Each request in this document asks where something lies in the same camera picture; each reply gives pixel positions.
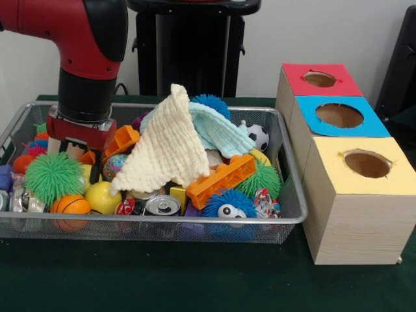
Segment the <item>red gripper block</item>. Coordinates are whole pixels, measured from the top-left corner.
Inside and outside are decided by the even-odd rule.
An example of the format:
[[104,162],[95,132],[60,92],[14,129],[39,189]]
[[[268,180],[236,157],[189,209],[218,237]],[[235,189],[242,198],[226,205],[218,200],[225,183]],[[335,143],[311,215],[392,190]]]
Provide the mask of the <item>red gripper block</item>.
[[69,142],[85,146],[95,155],[95,163],[90,172],[90,184],[99,182],[103,166],[103,151],[105,151],[115,136],[117,123],[109,118],[103,123],[79,123],[68,120],[58,112],[57,106],[52,106],[47,115],[47,133],[60,141],[59,153],[68,155]]

